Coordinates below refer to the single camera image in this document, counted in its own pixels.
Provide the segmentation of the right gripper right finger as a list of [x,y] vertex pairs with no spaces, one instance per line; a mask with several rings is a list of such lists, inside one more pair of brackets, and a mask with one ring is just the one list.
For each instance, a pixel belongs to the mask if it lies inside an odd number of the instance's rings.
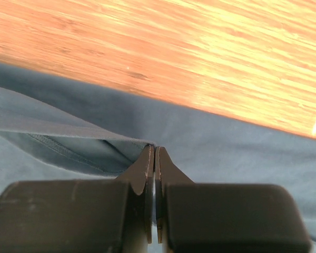
[[196,183],[155,151],[157,240],[164,252],[310,252],[289,192],[276,184]]

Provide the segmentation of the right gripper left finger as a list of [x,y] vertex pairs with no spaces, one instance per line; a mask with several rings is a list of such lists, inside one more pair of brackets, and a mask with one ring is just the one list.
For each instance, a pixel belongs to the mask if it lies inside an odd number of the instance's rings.
[[0,196],[0,252],[147,252],[154,148],[115,179],[20,181]]

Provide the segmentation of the blue-grey t shirt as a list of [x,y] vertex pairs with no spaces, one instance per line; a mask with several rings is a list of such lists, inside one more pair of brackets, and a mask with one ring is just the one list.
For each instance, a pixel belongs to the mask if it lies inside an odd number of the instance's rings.
[[148,144],[196,182],[283,186],[316,252],[316,141],[0,63],[0,194],[22,180],[113,179]]

